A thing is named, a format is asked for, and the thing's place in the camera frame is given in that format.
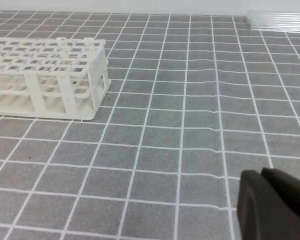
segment white grid line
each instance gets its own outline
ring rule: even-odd
[[[181,119],[181,131],[180,131],[180,150],[179,150],[179,161],[178,161],[178,178],[177,178],[177,186],[176,186],[176,203],[177,203],[177,206],[175,207],[175,215],[174,215],[174,232],[173,232],[173,239],[174,240],[178,240],[179,209],[180,209],[179,204],[180,204],[180,191],[181,191],[182,157],[183,157],[183,148],[184,148],[186,94],[187,94],[187,81],[188,81],[191,20],[192,20],[192,15],[190,15],[190,19],[189,19],[189,31],[188,31],[187,53],[186,53],[185,75],[184,75],[182,119]]]
[[[237,32],[237,28],[236,28],[234,17],[232,17],[232,21],[233,21],[233,25],[234,25],[234,30],[235,30],[235,33],[236,33],[237,41],[238,41],[238,44],[239,44],[239,48],[240,48],[240,52],[241,52],[241,57],[242,57],[242,60],[243,60],[243,65],[244,65],[244,69],[245,69],[245,72],[246,72],[246,79],[247,79],[247,82],[248,82],[248,85],[249,85],[250,94],[251,94],[251,97],[252,97],[252,101],[253,101],[253,105],[254,105],[254,110],[255,110],[255,113],[256,113],[256,118],[257,118],[258,123],[259,123],[259,127],[260,127],[260,130],[261,130],[261,133],[262,133],[262,139],[263,139],[263,142],[264,142],[265,151],[266,151],[266,154],[268,156],[269,166],[270,166],[270,168],[273,168],[274,165],[273,165],[271,157],[270,157],[270,151],[269,151],[269,147],[268,147],[266,135],[265,135],[262,123],[261,123],[261,119],[260,119],[260,115],[259,115],[259,110],[258,110],[258,107],[257,107],[257,104],[256,104],[256,99],[255,99],[254,91],[253,91],[252,86],[251,86],[250,77],[249,77],[249,74],[248,74],[247,65],[245,63],[245,57],[244,57],[244,54],[242,52],[242,48],[241,48],[241,44],[240,44],[240,39],[239,39],[239,36],[238,36],[238,32]]]
[[[274,68],[275,68],[275,71],[276,71],[277,74],[278,74],[278,77],[279,77],[279,79],[280,79],[280,82],[281,82],[281,85],[282,85],[283,90],[284,90],[284,92],[285,92],[285,95],[286,95],[286,97],[287,97],[287,99],[288,99],[288,101],[289,101],[289,103],[290,103],[290,106],[291,106],[291,108],[292,108],[293,114],[294,114],[294,116],[295,116],[295,118],[296,118],[296,120],[297,120],[297,122],[298,122],[298,124],[299,124],[299,127],[300,127],[300,119],[299,119],[299,116],[298,116],[298,114],[297,114],[297,111],[295,110],[295,107],[294,107],[293,102],[292,102],[291,99],[290,99],[290,96],[289,96],[289,94],[288,94],[288,91],[287,91],[287,89],[286,89],[286,86],[285,86],[285,84],[284,84],[284,82],[283,82],[283,80],[282,80],[282,78],[281,78],[281,74],[280,74],[279,71],[278,71],[277,64],[274,62],[274,59],[273,59],[273,57],[272,57],[272,55],[271,55],[271,53],[270,53],[270,51],[269,51],[269,48],[268,48],[268,46],[267,46],[267,43],[266,43],[266,41],[265,41],[265,39],[264,39],[264,36],[263,36],[263,34],[262,34],[261,31],[260,31],[260,34],[261,34],[261,37],[262,37],[262,39],[263,39],[264,45],[265,45],[265,47],[266,47],[266,50],[267,50],[268,53],[269,53],[269,56],[270,56],[270,58],[271,58],[271,61],[272,61],[273,66],[274,66]]]
[[[211,32],[212,32],[212,46],[213,46],[213,56],[214,56],[214,67],[215,67],[215,79],[216,79],[216,91],[217,91],[217,100],[218,100],[218,115],[219,115],[219,125],[220,125],[220,141],[221,141],[221,152],[222,152],[222,161],[223,161],[223,172],[224,172],[224,183],[225,183],[225,195],[226,202],[228,208],[231,207],[231,199],[230,199],[230,188],[228,181],[228,169],[227,169],[227,161],[226,161],[226,153],[225,153],[225,142],[224,142],[224,132],[223,132],[223,123],[222,123],[222,114],[221,114],[221,101],[220,101],[220,89],[219,89],[219,77],[218,77],[218,67],[217,67],[217,58],[216,58],[216,47],[215,47],[215,37],[214,37],[214,25],[213,25],[213,17],[211,17]],[[231,240],[235,240],[235,229],[233,223],[233,213],[228,210],[228,218],[229,218],[229,228],[230,228],[230,237]]]
[[[36,179],[36,181],[35,181],[35,183],[34,183],[32,189],[31,189],[30,193],[29,193],[28,196],[26,197],[25,201],[23,202],[23,204],[22,204],[22,206],[21,206],[21,209],[19,210],[18,214],[16,215],[15,219],[13,220],[13,223],[12,223],[11,227],[9,228],[9,231],[6,233],[6,235],[5,235],[5,237],[4,237],[4,240],[7,240],[7,239],[9,238],[9,236],[10,236],[10,234],[12,233],[14,227],[17,225],[17,222],[18,222],[18,220],[19,220],[21,214],[23,213],[24,209],[26,208],[26,206],[27,206],[27,204],[28,204],[28,202],[29,202],[31,196],[33,195],[33,193],[34,193],[34,191],[35,191],[37,185],[39,184],[39,181],[40,181],[41,177],[42,177],[43,174],[45,173],[45,171],[46,171],[46,169],[47,169],[49,163],[51,162],[52,158],[54,157],[54,155],[55,155],[55,153],[56,153],[58,147],[59,147],[60,144],[61,144],[61,141],[62,141],[63,138],[66,136],[67,131],[68,131],[68,129],[69,129],[69,127],[70,127],[70,125],[71,125],[72,122],[73,122],[73,121],[70,121],[70,122],[68,123],[68,125],[66,126],[66,128],[65,128],[65,130],[64,130],[64,132],[63,132],[63,134],[62,134],[62,137],[60,138],[60,141],[59,141],[59,142],[57,143],[57,145],[55,146],[55,148],[54,148],[52,154],[50,155],[50,157],[49,157],[47,163],[44,165],[44,167],[43,167],[43,169],[41,170],[39,176],[37,177],[37,179]]]
[[[164,36],[163,41],[166,40],[167,32],[168,32],[168,26],[166,27],[166,30],[165,30],[166,34]],[[158,70],[159,70],[160,61],[161,61],[161,57],[162,57],[162,53],[163,53],[163,48],[164,48],[164,44],[162,44],[162,48],[161,48],[161,52],[160,52],[160,57],[159,57],[159,61],[157,63],[155,77],[154,77],[154,81],[153,81],[153,85],[152,85],[152,89],[151,89],[151,93],[152,94],[150,95],[150,99],[149,99],[147,110],[146,110],[145,117],[144,117],[144,122],[143,122],[142,131],[141,131],[141,136],[140,136],[140,140],[139,140],[139,144],[138,144],[136,156],[135,156],[135,159],[134,159],[133,171],[132,171],[132,174],[131,174],[131,177],[130,177],[128,191],[127,191],[127,194],[126,194],[126,201],[124,202],[123,211],[122,211],[122,215],[121,215],[121,219],[120,219],[120,224],[119,224],[119,229],[118,229],[118,234],[117,234],[117,240],[120,240],[120,237],[121,237],[122,231],[123,231],[123,227],[124,227],[124,221],[125,221],[125,218],[126,218],[126,213],[127,213],[127,209],[128,209],[129,200],[130,200],[130,194],[131,194],[132,185],[133,185],[134,178],[135,178],[135,173],[136,173],[135,170],[137,169],[139,154],[140,154],[141,145],[142,145],[142,141],[143,141],[144,134],[145,134],[145,129],[146,129],[146,124],[147,124],[148,115],[149,115],[149,111],[150,111],[150,106],[151,106],[151,102],[152,102],[152,97],[153,97],[153,93],[154,93],[154,90],[155,90],[155,85],[156,85],[156,80],[157,80],[157,76],[158,76]]]

